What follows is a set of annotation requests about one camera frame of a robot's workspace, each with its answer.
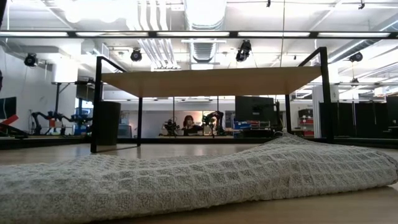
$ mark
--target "waffle knit fabric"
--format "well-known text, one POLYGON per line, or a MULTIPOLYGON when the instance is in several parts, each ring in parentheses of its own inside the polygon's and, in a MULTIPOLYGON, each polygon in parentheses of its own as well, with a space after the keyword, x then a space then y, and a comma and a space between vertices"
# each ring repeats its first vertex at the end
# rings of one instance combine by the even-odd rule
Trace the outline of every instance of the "waffle knit fabric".
POLYGON ((227 156, 0 166, 0 223, 84 223, 390 185, 398 162, 291 135, 227 156))

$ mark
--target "ceiling light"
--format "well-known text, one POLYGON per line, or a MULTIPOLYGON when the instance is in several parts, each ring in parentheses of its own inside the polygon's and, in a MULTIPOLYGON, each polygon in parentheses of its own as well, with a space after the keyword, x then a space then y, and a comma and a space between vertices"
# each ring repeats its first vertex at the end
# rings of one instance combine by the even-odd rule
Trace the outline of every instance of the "ceiling light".
POLYGON ((225 44, 226 40, 189 39, 189 40, 181 40, 181 43, 184 43, 184 44, 215 44, 215 43, 225 44))
POLYGON ((319 37, 388 37, 388 32, 321 32, 319 37))
POLYGON ((211 70, 214 65, 209 64, 191 64, 191 70, 211 70))
POLYGON ((309 32, 238 32, 238 37, 308 37, 309 32))
POLYGON ((37 32, 37 31, 1 31, 3 36, 19 36, 19 37, 67 37, 66 32, 37 32))
POLYGON ((79 37, 147 37, 147 32, 76 32, 79 37))
POLYGON ((214 32, 214 31, 190 31, 190 32, 158 32, 158 37, 227 37, 229 32, 214 32))

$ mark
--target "woman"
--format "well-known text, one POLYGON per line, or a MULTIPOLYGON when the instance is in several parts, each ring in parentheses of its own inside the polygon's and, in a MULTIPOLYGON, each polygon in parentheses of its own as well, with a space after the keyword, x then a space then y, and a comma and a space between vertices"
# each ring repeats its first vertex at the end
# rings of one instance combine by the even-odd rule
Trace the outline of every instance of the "woman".
POLYGON ((198 134, 198 131, 202 131, 203 128, 199 125, 194 125, 193 117, 191 115, 186 115, 183 122, 184 136, 189 136, 190 134, 198 134))

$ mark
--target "wooden floor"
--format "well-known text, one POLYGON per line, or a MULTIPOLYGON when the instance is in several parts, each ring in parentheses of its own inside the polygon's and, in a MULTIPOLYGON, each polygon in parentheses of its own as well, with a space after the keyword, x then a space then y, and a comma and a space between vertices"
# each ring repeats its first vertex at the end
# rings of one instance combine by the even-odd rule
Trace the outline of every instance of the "wooden floor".
MULTIPOLYGON (((125 158, 231 154, 253 145, 143 145, 102 152, 125 158)), ((398 150, 381 150, 398 160, 398 150)), ((90 155, 87 144, 0 151, 0 165, 57 162, 90 155)), ((172 213, 102 223, 398 223, 398 184, 317 197, 247 202, 192 212, 172 213)))

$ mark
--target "table top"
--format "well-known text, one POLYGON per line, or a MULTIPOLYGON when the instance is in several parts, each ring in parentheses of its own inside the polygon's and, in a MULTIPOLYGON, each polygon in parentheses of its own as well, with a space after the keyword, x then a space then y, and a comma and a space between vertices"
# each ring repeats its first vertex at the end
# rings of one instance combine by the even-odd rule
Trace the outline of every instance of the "table top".
POLYGON ((139 97, 286 95, 321 75, 320 67, 104 73, 102 81, 139 97))

